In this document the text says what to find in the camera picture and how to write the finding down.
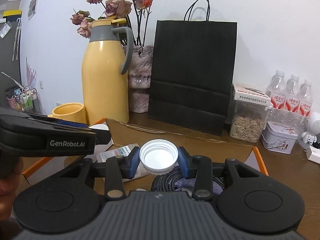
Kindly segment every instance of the refrigerator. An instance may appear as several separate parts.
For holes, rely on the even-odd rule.
[[[3,39],[0,37],[0,106],[9,107],[9,102],[5,94],[5,90],[15,86],[16,84],[7,76],[1,74],[1,72],[14,78],[21,84],[21,72],[20,72],[20,59],[16,59],[17,48],[12,61],[13,46],[16,35],[17,22],[11,22],[11,29],[4,36]]]

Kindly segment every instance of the black paper bag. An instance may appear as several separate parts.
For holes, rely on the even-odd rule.
[[[235,22],[158,21],[148,116],[221,135],[232,89],[236,37]]]

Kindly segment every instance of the gray thermos handle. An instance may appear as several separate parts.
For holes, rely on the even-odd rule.
[[[125,60],[124,62],[121,64],[120,67],[120,73],[122,75],[124,75],[127,70],[128,67],[130,65],[131,59],[132,59],[132,53],[133,53],[133,32],[129,27],[118,27],[118,28],[114,28],[112,29],[112,33],[113,34],[118,34],[118,33],[126,33],[127,34],[127,53],[125,54]]]

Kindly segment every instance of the pink fuzzy vase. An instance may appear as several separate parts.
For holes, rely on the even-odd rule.
[[[128,68],[129,111],[148,112],[153,46],[136,47]]]

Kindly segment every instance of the circular pad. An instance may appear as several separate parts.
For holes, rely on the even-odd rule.
[[[300,195],[267,176],[239,178],[219,195],[217,208],[227,223],[253,234],[296,229],[304,214]]]
[[[24,229],[61,234],[92,221],[101,207],[99,196],[73,178],[43,180],[21,192],[14,203],[17,221]]]
[[[63,191],[46,192],[36,200],[38,208],[45,212],[59,212],[67,209],[73,203],[73,196]]]
[[[258,212],[271,212],[278,209],[282,204],[282,199],[276,193],[257,190],[247,194],[244,202],[248,207]]]

